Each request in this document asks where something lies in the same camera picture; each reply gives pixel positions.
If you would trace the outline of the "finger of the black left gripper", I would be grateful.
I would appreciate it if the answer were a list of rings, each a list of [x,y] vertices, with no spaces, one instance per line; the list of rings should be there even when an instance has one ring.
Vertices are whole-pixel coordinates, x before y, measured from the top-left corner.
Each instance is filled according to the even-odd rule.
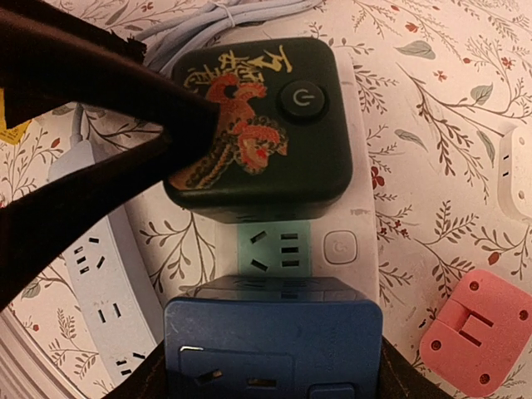
[[[7,127],[73,104],[70,140],[87,143],[87,108],[160,131],[151,140],[20,195],[1,199],[1,306],[77,237],[140,192],[205,155],[219,107],[142,63],[144,47],[54,7],[1,11]]]

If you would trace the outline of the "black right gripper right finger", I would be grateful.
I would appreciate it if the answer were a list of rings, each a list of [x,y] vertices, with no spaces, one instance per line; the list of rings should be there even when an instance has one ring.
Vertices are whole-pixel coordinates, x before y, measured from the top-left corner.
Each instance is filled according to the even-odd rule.
[[[379,399],[452,399],[437,385],[424,378],[385,338],[377,389]]]

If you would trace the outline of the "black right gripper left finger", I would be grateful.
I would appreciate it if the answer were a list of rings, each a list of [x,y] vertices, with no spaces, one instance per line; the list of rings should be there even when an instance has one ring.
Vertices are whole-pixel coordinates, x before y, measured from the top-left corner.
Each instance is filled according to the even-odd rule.
[[[166,399],[165,347],[159,344],[140,366],[104,399]]]

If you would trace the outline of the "yellow cube socket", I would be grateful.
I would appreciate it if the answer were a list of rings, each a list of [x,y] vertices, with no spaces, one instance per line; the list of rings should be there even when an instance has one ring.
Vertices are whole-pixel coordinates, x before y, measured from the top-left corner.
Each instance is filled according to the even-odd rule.
[[[0,139],[1,141],[10,145],[17,145],[20,142],[22,137],[27,132],[27,128],[32,122],[31,120],[29,120],[12,128],[7,127],[5,96],[3,89],[1,89],[0,91],[0,120]]]

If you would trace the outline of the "dark blue cube socket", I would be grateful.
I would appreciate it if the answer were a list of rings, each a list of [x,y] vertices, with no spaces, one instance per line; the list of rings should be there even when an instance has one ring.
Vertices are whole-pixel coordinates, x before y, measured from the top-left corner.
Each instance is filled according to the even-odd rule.
[[[373,398],[382,310],[336,278],[225,276],[165,307],[172,398]]]

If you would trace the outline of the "light blue power strip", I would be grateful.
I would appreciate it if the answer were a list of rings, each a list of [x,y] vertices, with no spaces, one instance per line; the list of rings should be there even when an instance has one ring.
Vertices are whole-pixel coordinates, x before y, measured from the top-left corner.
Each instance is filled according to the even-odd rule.
[[[99,219],[63,256],[87,329],[119,385],[164,336],[163,309],[125,207]]]

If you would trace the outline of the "pink plug adapter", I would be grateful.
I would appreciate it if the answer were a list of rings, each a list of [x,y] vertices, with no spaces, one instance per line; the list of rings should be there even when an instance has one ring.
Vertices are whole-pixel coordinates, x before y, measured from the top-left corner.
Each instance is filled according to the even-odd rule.
[[[421,360],[469,397],[504,382],[531,337],[531,295],[483,269],[463,276],[420,342]]]

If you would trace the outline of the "white power strip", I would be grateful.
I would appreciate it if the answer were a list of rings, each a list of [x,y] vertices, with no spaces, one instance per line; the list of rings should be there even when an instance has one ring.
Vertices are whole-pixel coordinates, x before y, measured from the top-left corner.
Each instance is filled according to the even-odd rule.
[[[347,190],[309,221],[221,224],[171,202],[161,184],[126,210],[162,303],[215,278],[334,277],[377,301],[378,259],[371,167],[357,84],[348,51],[334,49],[353,157]]]

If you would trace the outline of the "dark green cube socket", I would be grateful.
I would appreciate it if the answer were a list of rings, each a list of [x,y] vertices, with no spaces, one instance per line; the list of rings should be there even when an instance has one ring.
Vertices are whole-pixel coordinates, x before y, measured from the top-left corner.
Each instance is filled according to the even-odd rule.
[[[311,37],[194,50],[172,79],[219,107],[209,152],[164,181],[178,206],[225,224],[317,219],[352,179],[333,51]]]

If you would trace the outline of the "white plug adapter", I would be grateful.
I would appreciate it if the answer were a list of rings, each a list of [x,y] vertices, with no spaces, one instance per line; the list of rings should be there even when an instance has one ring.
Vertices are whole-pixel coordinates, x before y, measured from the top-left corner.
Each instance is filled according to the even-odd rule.
[[[531,129],[515,127],[500,140],[497,198],[503,213],[531,224]]]

